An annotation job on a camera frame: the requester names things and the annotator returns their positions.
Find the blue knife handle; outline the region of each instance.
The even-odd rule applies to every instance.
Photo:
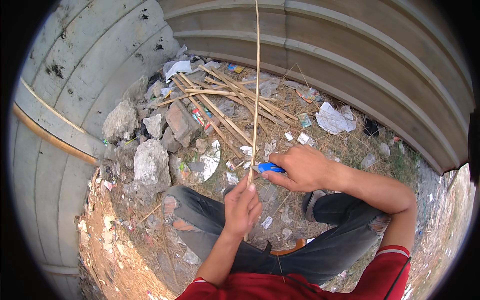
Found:
[[[273,171],[273,172],[280,172],[280,173],[285,173],[285,170],[283,170],[281,167],[277,166],[274,163],[264,163],[264,164],[259,164],[258,165],[258,170],[263,173],[265,171]]]

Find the person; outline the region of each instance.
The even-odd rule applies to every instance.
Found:
[[[243,241],[262,213],[247,176],[224,192],[225,204],[184,186],[170,187],[163,214],[203,261],[178,299],[400,299],[415,235],[413,191],[392,178],[328,160],[308,145],[272,153],[269,160],[287,176],[272,171],[261,176],[289,191],[306,192],[306,218],[336,227],[296,251],[272,255],[269,242],[262,250]],[[378,252],[353,291],[320,289],[380,238]]]

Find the red shirt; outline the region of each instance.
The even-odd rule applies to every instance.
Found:
[[[350,293],[332,293],[321,290],[318,285],[308,283],[305,278],[297,274],[288,276],[314,289],[316,293],[287,277],[285,277],[284,283],[282,276],[278,275],[235,273],[230,274],[220,288],[214,287],[202,278],[197,278],[188,285],[177,300],[384,299],[409,255],[408,250],[401,246],[380,248],[363,272],[357,286]],[[400,299],[403,296],[409,271],[410,262],[396,282],[388,300]]]

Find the person's left hand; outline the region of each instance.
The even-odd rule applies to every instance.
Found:
[[[245,233],[251,231],[253,223],[262,213],[262,203],[258,201],[258,193],[252,183],[247,186],[248,174],[237,186],[225,195],[225,227],[228,235],[243,239]]]

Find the ripped jeans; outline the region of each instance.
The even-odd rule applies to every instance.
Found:
[[[162,212],[185,244],[205,261],[225,225],[224,205],[188,187],[173,186],[163,199]],[[318,199],[313,216],[318,222],[337,227],[289,254],[269,254],[254,272],[280,275],[280,261],[284,274],[300,274],[308,282],[322,285],[359,259],[389,222],[382,211],[345,193]],[[231,272],[245,272],[258,262],[262,252],[242,241]]]

